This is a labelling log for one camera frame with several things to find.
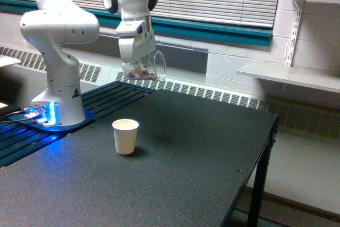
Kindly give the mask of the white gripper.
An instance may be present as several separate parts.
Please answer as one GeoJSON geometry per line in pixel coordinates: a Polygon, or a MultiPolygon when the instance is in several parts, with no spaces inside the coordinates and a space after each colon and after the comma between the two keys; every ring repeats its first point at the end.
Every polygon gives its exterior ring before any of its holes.
{"type": "Polygon", "coordinates": [[[151,16],[122,19],[116,28],[116,35],[124,63],[135,63],[156,49],[151,16]]]}

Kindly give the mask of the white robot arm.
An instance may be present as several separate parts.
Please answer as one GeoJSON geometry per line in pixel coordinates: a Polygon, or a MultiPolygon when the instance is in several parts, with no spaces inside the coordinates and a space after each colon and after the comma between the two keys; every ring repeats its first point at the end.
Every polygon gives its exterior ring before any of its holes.
{"type": "MultiPolygon", "coordinates": [[[[137,63],[156,48],[150,13],[158,0],[103,0],[105,9],[119,14],[116,28],[124,63],[137,63]]],[[[25,13],[20,21],[23,37],[42,55],[47,71],[47,88],[33,104],[45,110],[35,120],[45,127],[66,127],[85,120],[78,60],[63,51],[65,44],[95,41],[99,22],[71,0],[36,0],[38,9],[25,13]]]]}

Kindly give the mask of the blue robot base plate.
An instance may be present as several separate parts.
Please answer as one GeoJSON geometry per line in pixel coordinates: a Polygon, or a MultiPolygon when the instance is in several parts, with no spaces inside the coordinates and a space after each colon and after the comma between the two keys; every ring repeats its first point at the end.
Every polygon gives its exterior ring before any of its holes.
{"type": "Polygon", "coordinates": [[[94,121],[94,115],[87,110],[84,110],[85,114],[85,120],[81,123],[78,123],[76,125],[69,125],[69,126],[54,126],[54,127],[45,127],[37,122],[34,122],[33,120],[29,121],[21,121],[22,125],[24,125],[27,128],[32,128],[38,131],[44,131],[48,133],[72,133],[77,130],[80,130],[83,127],[86,127],[87,125],[91,124],[94,121]]]}

